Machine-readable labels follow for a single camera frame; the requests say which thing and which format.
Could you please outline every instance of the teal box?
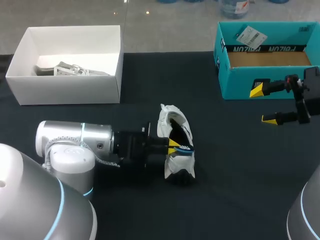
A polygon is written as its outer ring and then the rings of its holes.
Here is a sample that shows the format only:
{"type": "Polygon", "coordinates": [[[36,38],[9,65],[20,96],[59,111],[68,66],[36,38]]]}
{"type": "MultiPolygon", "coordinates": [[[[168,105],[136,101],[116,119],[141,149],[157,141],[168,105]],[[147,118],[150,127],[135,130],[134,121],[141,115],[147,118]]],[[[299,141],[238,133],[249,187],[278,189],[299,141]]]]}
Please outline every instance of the teal box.
{"type": "MultiPolygon", "coordinates": [[[[304,79],[304,69],[320,66],[320,25],[318,22],[219,22],[214,47],[214,62],[222,97],[226,100],[249,99],[256,79],[284,80],[297,74],[304,79]],[[265,34],[267,39],[256,50],[237,41],[247,26],[265,34]],[[231,52],[305,52],[310,65],[231,67],[231,52]]],[[[292,99],[286,91],[263,99],[292,99]]]]}

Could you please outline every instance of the white box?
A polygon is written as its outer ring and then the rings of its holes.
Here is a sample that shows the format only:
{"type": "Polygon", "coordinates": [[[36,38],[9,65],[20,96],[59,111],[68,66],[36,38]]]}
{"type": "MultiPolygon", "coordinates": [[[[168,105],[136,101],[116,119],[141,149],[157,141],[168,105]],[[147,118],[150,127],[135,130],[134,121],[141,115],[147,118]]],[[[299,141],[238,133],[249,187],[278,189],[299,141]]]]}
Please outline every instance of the white box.
{"type": "Polygon", "coordinates": [[[119,103],[123,59],[118,25],[29,27],[5,77],[20,105],[119,103]],[[61,61],[110,76],[36,75],[61,61]]]}

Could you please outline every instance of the gray floor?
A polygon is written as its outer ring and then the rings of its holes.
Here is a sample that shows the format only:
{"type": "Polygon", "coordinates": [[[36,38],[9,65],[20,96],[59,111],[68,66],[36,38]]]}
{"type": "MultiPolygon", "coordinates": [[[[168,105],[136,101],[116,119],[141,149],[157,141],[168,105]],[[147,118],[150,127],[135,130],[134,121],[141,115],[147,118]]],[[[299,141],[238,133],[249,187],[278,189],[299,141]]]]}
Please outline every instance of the gray floor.
{"type": "MultiPolygon", "coordinates": [[[[82,25],[121,25],[128,53],[212,51],[218,21],[229,19],[214,0],[0,0],[0,54],[14,53],[27,27],[82,25]]],[[[320,0],[256,0],[241,21],[320,21],[320,0]]]]}

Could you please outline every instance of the table surface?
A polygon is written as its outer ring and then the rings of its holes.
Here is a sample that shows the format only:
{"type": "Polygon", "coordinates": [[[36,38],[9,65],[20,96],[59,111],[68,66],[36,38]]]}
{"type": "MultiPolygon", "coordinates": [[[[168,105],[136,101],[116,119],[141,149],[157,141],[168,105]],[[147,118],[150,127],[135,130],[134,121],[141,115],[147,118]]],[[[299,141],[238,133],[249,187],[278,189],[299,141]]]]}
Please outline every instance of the table surface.
{"type": "MultiPolygon", "coordinates": [[[[0,56],[0,71],[6,60],[0,56]]],[[[120,104],[20,106],[0,79],[0,143],[39,163],[35,136],[43,120],[117,131],[151,121],[156,135],[160,103],[186,115],[196,183],[166,182],[158,158],[136,177],[98,165],[97,240],[286,240],[288,211],[319,164],[320,118],[275,126],[261,116],[293,111],[293,100],[223,100],[212,52],[125,54],[120,104]]]]}

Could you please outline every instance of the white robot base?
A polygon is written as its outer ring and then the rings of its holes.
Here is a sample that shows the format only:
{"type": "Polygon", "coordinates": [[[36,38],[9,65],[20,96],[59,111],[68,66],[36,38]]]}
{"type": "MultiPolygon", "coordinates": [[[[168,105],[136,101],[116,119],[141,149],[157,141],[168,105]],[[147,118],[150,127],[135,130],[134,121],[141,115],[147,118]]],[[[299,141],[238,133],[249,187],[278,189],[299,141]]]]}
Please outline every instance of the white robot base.
{"type": "Polygon", "coordinates": [[[0,239],[94,240],[90,201],[28,156],[0,144],[0,239]]]}

